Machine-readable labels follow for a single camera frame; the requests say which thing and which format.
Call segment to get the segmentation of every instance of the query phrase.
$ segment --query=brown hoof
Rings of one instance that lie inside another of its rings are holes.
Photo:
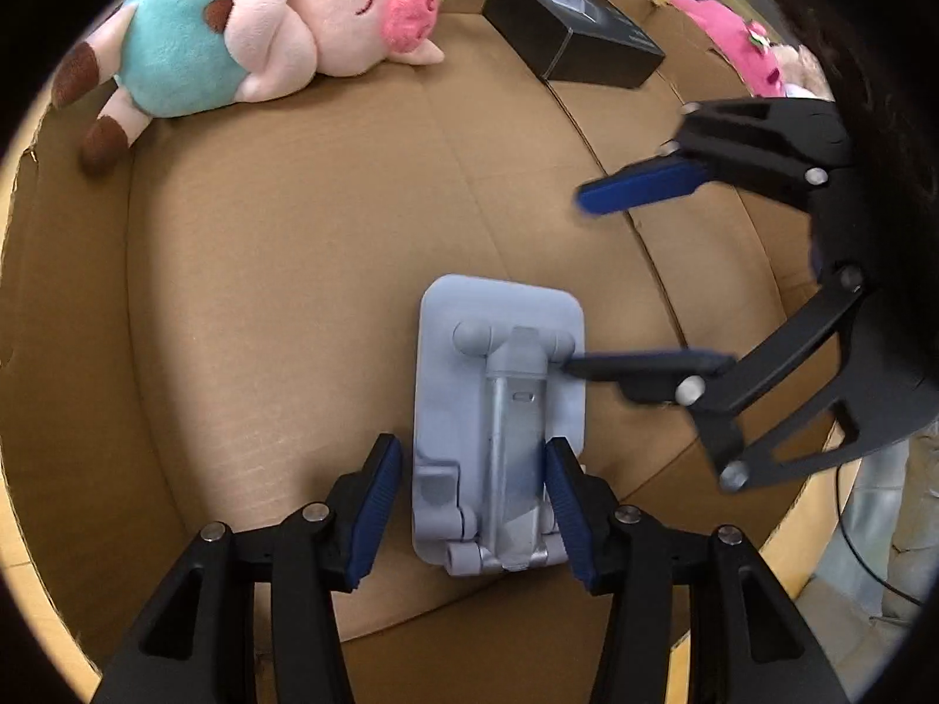
[[[100,177],[111,171],[130,150],[127,133],[110,116],[97,118],[82,142],[80,161],[83,171]]]
[[[205,24],[217,34],[224,33],[228,25],[228,18],[232,15],[232,8],[235,7],[233,0],[213,0],[205,6],[202,11],[202,19]]]
[[[72,48],[62,60],[53,78],[53,106],[57,109],[72,105],[100,82],[97,57],[88,42]]]

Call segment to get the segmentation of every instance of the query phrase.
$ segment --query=cardboard box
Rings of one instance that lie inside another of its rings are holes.
[[[690,21],[610,0],[667,60],[637,91],[551,82],[548,93],[483,1],[448,2],[441,65],[379,65],[261,106],[157,121],[103,180],[83,177],[76,153],[111,88],[64,111],[42,99],[25,123],[2,168],[13,206],[0,568],[84,700],[205,521],[273,524],[356,468],[378,432],[410,444],[418,309],[439,275],[570,291],[595,349],[687,341],[743,354],[785,319],[781,289],[808,254],[804,215],[757,215],[724,187],[623,218],[571,208],[580,182],[668,138],[682,102],[744,93]],[[754,405],[745,434],[833,366],[800,368]],[[825,431],[791,451],[817,449]],[[626,405],[612,387],[589,390],[584,462],[670,526],[740,524],[793,593],[834,526],[830,479],[722,496],[680,411]],[[565,567],[492,584],[427,566],[403,493],[372,576],[336,597],[360,704],[475,704],[495,681],[519,704],[586,701],[606,612]],[[262,692],[267,616],[262,595]],[[679,613],[676,641],[685,627]],[[687,642],[673,658],[679,691]]]
[[[665,57],[608,0],[486,0],[482,14],[545,81],[632,90]]]

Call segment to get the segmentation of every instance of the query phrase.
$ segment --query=metal pin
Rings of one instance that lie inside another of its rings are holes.
[[[724,524],[717,530],[717,538],[725,545],[739,545],[744,541],[744,534],[732,524]]]
[[[861,287],[864,285],[864,273],[861,272],[860,268],[856,268],[854,265],[848,265],[846,268],[842,268],[842,271],[837,274],[837,279],[842,284],[842,288],[851,293],[860,291]]]
[[[736,492],[750,478],[750,469],[743,461],[731,461],[720,472],[720,488],[725,492]]]
[[[821,167],[812,167],[806,172],[806,182],[809,185],[824,185],[828,182],[828,172]]]
[[[666,155],[677,154],[679,150],[682,150],[682,146],[678,144],[678,140],[669,140],[667,143],[659,145],[656,155],[665,157]]]
[[[675,401],[683,407],[695,404],[704,395],[706,384],[699,375],[689,375],[675,390]]]
[[[636,506],[620,506],[613,515],[620,524],[638,524],[642,511]]]
[[[330,507],[326,503],[310,503],[303,509],[303,518],[313,524],[324,521],[329,515]]]
[[[206,524],[202,527],[202,531],[199,532],[199,537],[207,543],[215,543],[216,540],[222,540],[224,534],[224,524],[220,521],[213,521],[211,524]]]

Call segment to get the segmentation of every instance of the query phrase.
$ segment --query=plush toy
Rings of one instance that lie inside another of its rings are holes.
[[[748,90],[760,97],[783,97],[782,74],[763,24],[746,22],[717,0],[670,0],[709,37],[740,74]]]
[[[805,46],[773,45],[773,54],[782,72],[787,97],[814,97],[834,100],[818,59]]]
[[[88,173],[108,171],[154,117],[257,103],[317,71],[363,74],[381,60],[430,65],[441,0],[125,0],[53,78],[64,107],[111,77],[119,88],[83,140]]]

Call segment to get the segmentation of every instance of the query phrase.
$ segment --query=black box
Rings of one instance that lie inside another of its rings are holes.
[[[545,81],[635,89],[665,59],[607,0],[486,0],[482,14]]]

